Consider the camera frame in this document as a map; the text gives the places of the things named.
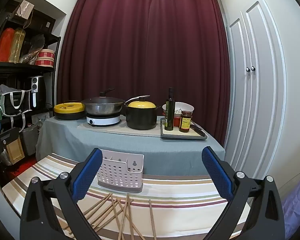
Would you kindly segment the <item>white perforated utensil holder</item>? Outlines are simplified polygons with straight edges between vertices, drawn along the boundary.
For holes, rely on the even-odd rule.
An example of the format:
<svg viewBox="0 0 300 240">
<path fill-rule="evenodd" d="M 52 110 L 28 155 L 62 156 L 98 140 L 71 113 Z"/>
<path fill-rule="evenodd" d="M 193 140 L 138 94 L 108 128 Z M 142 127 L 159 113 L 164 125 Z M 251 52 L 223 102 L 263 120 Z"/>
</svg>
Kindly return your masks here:
<svg viewBox="0 0 300 240">
<path fill-rule="evenodd" d="M 144 155 L 102 150 L 98 185 L 115 191 L 140 193 L 143 189 Z"/>
</svg>

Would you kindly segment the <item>steel wok with lid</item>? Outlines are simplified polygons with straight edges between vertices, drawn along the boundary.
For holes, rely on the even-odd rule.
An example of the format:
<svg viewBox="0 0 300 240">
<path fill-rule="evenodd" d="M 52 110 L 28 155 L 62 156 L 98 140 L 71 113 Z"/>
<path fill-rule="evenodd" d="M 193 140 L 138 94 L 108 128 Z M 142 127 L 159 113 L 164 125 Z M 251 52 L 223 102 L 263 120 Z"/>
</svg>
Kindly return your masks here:
<svg viewBox="0 0 300 240">
<path fill-rule="evenodd" d="M 107 96 L 108 93 L 113 91 L 113 88 L 109 88 L 103 92 L 99 93 L 99 96 L 88 98 L 81 103 L 85 106 L 85 111 L 90 115 L 113 115 L 120 113 L 123 106 L 127 106 L 130 102 L 137 99 L 145 99 L 150 97 L 150 95 L 137 96 L 128 100 L 118 99 L 114 97 Z"/>
</svg>

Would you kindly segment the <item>wooden chopstick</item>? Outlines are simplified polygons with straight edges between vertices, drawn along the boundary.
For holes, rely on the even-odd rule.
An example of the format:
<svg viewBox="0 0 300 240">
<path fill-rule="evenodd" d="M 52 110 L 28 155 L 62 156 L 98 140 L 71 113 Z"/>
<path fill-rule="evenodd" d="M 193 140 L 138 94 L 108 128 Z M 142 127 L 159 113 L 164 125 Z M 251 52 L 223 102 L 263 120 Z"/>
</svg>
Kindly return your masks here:
<svg viewBox="0 0 300 240">
<path fill-rule="evenodd" d="M 119 215 L 118 215 L 118 212 L 116 210 L 116 204 L 119 206 L 121 212 L 123 211 L 124 207 L 121 205 L 120 201 L 113 200 L 113 197 L 111 197 L 111 204 L 112 204 L 112 207 L 113 207 L 113 211 L 114 211 L 114 216 L 115 216 L 115 221 L 117 223 L 117 227 L 118 227 L 118 229 L 120 229 L 121 222 L 119 222 Z"/>
<path fill-rule="evenodd" d="M 153 239 L 157 240 L 157 234 L 155 230 L 155 222 L 154 222 L 154 214 L 152 209 L 152 201 L 149 199 L 149 212 L 150 212 L 150 218 L 151 218 L 151 226 L 152 226 L 152 232 L 153 232 Z"/>
<path fill-rule="evenodd" d="M 126 220 L 129 222 L 130 239 L 134 239 L 134 233 L 136 232 L 137 235 L 141 239 L 145 240 L 145 237 L 141 234 L 141 232 L 138 230 L 138 228 L 133 223 L 132 208 L 131 208 L 132 199 L 129 197 L 129 200 L 130 200 L 130 204 L 129 204 L 129 207 L 127 207 Z"/>
<path fill-rule="evenodd" d="M 121 224 L 120 224 L 120 229 L 119 229 L 118 240 L 121 240 L 122 236 L 123 236 L 123 229 L 125 227 L 125 220 L 126 220 L 126 212 L 127 212 L 127 207 L 129 207 L 129 204 L 130 204 L 129 194 L 127 194 L 125 207 L 123 208 L 123 211 L 122 211 L 122 219 L 121 219 Z"/>
<path fill-rule="evenodd" d="M 112 193 L 107 194 L 92 207 L 83 212 L 86 220 L 89 220 L 101 208 L 101 206 L 112 196 Z"/>
</svg>

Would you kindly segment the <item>red container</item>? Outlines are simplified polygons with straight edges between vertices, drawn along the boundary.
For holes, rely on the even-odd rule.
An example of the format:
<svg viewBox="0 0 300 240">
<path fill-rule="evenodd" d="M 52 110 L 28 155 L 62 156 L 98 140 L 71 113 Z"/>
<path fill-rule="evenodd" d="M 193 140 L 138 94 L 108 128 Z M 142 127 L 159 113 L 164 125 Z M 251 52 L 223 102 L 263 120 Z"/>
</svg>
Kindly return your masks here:
<svg viewBox="0 0 300 240">
<path fill-rule="evenodd" d="M 174 122 L 173 122 L 174 127 L 179 127 L 180 126 L 180 118 L 181 118 L 181 114 L 175 114 L 174 115 Z"/>
</svg>

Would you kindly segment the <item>red striped round box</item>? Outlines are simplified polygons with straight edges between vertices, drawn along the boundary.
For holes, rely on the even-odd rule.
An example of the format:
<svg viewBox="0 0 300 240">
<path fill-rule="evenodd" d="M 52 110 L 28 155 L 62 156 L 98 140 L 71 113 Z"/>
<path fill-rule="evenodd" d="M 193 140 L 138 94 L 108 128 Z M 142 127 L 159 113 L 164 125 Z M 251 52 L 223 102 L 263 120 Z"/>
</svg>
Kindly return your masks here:
<svg viewBox="0 0 300 240">
<path fill-rule="evenodd" d="M 53 67 L 55 62 L 55 51 L 51 49 L 42 49 L 38 53 L 38 57 L 35 60 L 36 66 Z"/>
</svg>

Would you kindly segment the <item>orange bag on shelf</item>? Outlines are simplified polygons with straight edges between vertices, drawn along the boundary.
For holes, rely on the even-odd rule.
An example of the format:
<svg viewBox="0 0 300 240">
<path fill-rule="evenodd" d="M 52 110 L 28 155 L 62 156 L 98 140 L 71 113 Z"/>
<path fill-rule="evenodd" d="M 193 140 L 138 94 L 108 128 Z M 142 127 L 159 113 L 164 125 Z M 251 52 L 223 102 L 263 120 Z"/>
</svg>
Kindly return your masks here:
<svg viewBox="0 0 300 240">
<path fill-rule="evenodd" d="M 8 62 L 10 49 L 15 30 L 12 28 L 5 29 L 0 37 L 0 62 Z"/>
</svg>

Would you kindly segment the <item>grey cutting board tray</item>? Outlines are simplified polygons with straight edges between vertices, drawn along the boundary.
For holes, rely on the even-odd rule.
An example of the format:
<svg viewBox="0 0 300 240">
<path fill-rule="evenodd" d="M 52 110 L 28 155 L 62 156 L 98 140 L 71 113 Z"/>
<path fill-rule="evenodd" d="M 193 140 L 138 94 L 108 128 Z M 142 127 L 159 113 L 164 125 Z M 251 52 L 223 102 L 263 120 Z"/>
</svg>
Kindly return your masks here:
<svg viewBox="0 0 300 240">
<path fill-rule="evenodd" d="M 177 127 L 174 127 L 172 131 L 167 131 L 167 130 L 165 130 L 165 119 L 161 118 L 160 119 L 160 137 L 162 139 L 204 141 L 207 139 L 208 136 L 206 134 L 206 137 L 201 137 L 191 128 L 187 133 L 179 131 L 179 128 L 177 128 Z"/>
</svg>

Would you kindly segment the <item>sauce jar yellow label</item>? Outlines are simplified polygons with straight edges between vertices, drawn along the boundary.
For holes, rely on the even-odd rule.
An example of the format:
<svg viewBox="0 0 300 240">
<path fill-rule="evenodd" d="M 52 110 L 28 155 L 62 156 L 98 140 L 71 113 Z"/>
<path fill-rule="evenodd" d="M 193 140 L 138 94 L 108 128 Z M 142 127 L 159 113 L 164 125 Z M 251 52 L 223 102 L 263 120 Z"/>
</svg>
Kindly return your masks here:
<svg viewBox="0 0 300 240">
<path fill-rule="evenodd" d="M 180 116 L 179 131 L 187 133 L 191 126 L 192 113 L 190 111 L 182 111 Z"/>
</svg>

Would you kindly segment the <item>grey blue tablecloth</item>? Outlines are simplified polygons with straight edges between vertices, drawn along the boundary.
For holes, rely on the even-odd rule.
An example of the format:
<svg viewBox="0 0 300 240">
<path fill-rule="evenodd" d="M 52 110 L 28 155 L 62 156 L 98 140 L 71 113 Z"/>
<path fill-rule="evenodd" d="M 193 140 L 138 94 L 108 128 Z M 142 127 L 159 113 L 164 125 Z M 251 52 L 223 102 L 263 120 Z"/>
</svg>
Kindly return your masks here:
<svg viewBox="0 0 300 240">
<path fill-rule="evenodd" d="M 220 159 L 225 149 L 212 137 L 204 141 L 162 139 L 157 136 L 112 133 L 123 129 L 123 123 L 110 127 L 90 126 L 86 120 L 44 121 L 39 132 L 36 158 L 41 160 L 51 153 L 84 161 L 94 148 L 142 154 L 143 173 L 151 176 L 203 176 L 207 174 L 202 163 L 202 150 L 210 146 Z"/>
</svg>

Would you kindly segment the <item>white bowl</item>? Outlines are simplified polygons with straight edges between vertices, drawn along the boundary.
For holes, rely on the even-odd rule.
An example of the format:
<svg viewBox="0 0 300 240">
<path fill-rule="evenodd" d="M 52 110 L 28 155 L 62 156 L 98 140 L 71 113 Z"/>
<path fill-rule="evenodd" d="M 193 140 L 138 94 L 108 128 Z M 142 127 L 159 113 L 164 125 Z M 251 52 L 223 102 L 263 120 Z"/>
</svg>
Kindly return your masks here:
<svg viewBox="0 0 300 240">
<path fill-rule="evenodd" d="M 174 112 L 174 116 L 175 117 L 180 117 L 182 111 L 188 111 L 193 113 L 194 111 L 194 107 L 192 105 L 189 105 L 187 103 L 184 102 L 176 102 L 175 103 L 175 112 Z"/>
</svg>

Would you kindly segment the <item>black white tote bag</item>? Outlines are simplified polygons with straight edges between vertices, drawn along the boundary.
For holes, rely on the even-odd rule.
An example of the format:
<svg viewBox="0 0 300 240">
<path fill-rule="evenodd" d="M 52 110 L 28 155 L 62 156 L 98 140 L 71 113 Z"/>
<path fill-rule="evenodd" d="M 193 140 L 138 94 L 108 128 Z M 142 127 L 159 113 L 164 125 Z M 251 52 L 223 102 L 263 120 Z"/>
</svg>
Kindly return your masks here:
<svg viewBox="0 0 300 240">
<path fill-rule="evenodd" d="M 31 109 L 31 90 L 18 90 L 15 88 L 0 85 L 0 110 L 2 115 L 10 118 L 11 127 L 14 127 L 14 117 L 21 116 L 23 125 L 19 129 L 21 133 L 26 126 L 26 113 Z"/>
</svg>

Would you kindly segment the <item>white wardrobe doors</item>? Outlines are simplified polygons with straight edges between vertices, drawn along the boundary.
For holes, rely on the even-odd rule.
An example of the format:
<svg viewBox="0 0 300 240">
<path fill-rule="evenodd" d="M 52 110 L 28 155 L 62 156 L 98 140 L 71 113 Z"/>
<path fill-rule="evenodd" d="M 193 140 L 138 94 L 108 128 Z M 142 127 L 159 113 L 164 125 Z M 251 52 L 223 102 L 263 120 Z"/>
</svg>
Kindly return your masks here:
<svg viewBox="0 0 300 240">
<path fill-rule="evenodd" d="M 226 161 L 263 178 L 276 153 L 286 107 L 286 68 L 279 30 L 266 0 L 248 0 L 229 20 L 231 108 Z"/>
</svg>

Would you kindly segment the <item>black air fryer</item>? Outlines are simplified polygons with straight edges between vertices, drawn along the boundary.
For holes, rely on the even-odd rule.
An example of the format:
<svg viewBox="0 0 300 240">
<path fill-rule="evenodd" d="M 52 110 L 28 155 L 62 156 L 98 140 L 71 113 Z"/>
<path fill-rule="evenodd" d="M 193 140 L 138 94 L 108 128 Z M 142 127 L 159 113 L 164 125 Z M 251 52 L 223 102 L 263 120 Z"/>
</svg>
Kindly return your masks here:
<svg viewBox="0 0 300 240">
<path fill-rule="evenodd" d="M 32 109 L 45 107 L 46 104 L 46 86 L 43 76 L 31 77 L 31 97 L 30 103 Z"/>
</svg>

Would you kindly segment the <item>yellow lid electric cooker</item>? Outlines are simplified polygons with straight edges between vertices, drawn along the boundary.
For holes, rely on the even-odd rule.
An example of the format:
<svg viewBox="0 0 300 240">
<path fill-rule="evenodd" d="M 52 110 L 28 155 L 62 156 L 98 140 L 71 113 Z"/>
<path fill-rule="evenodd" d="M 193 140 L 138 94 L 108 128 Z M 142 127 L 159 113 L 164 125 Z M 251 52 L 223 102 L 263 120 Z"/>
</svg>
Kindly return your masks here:
<svg viewBox="0 0 300 240">
<path fill-rule="evenodd" d="M 60 120 L 79 120 L 86 116 L 85 106 L 80 102 L 60 103 L 53 110 Z"/>
</svg>

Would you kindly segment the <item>black storage shelf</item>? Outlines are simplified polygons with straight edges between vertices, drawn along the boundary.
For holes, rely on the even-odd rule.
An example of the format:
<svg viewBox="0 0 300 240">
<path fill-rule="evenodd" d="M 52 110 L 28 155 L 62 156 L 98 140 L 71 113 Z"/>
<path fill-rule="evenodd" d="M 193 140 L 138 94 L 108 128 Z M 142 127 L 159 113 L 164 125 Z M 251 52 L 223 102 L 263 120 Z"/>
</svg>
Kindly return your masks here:
<svg viewBox="0 0 300 240">
<path fill-rule="evenodd" d="M 0 110 L 0 164 L 14 165 L 25 155 L 31 155 L 34 150 L 27 149 L 29 144 L 34 147 L 38 137 L 38 127 L 33 117 L 37 114 L 50 114 L 54 104 L 53 80 L 56 73 L 56 60 L 61 37 L 52 33 L 55 19 L 38 11 L 34 6 L 22 1 L 18 3 L 9 0 L 0 13 L 0 37 L 7 28 L 15 30 L 8 62 L 0 62 L 0 85 L 6 85 L 18 90 L 31 90 L 31 77 L 43 76 L 46 86 L 45 107 L 32 109 L 26 113 L 26 126 L 22 117 L 14 117 L 14 127 L 10 118 L 2 115 Z M 55 51 L 53 67 L 36 66 L 35 60 L 42 49 Z"/>
</svg>

